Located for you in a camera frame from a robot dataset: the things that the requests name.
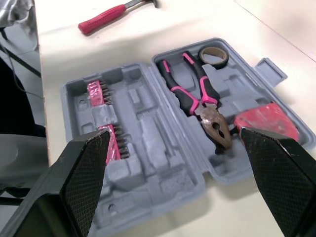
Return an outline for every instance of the table surface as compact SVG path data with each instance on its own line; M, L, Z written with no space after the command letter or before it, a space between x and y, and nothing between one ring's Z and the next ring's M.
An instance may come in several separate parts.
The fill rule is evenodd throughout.
M277 94L316 132L313 0L159 0L86 37L78 23L122 0L35 0L50 163L66 145L61 87L68 81L197 41L225 39L251 66L269 57L287 75ZM117 236L283 236L254 179L222 186L208 175L194 202Z

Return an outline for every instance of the pliers jaw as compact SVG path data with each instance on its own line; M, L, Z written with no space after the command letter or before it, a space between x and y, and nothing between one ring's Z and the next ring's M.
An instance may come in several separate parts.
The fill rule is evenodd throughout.
M205 133L212 138L216 144L220 144L225 149L232 147L232 137L225 117L216 109L216 104L201 103L195 110L195 115L199 116L200 124Z

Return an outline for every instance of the gray fabric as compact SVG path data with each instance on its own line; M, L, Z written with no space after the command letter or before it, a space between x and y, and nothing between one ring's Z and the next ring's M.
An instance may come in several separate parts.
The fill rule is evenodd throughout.
M0 27L19 24L25 33L36 42L37 28L33 0L0 0Z

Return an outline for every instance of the tool kit case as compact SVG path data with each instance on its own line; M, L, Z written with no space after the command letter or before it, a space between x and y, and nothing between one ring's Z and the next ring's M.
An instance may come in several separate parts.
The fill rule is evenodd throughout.
M307 150L315 145L312 131L274 92L287 76L268 58L250 67L222 39L159 54L150 65L123 65L68 82L61 92L67 141L118 124L129 153L105 168L90 237L110 236L192 201L205 191L204 173L223 184L253 175L239 135L232 136L230 149L216 154L197 117L180 109L157 68L158 61L167 60L178 84L199 99L195 74L181 54L187 50L197 56L203 47L222 48L229 54L224 68L205 64L203 69L221 97L218 111L230 129L239 113L273 101L297 128L299 143ZM106 83L111 104L91 106L87 85L96 80Z

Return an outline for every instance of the black pliers handle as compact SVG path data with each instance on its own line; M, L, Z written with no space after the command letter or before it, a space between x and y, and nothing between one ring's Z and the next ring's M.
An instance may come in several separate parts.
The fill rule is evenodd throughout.
M182 53L184 61L189 65L191 70L195 73L201 93L201 102L203 104L218 104L220 95L212 87L202 65L197 61L195 57L189 52L185 51Z

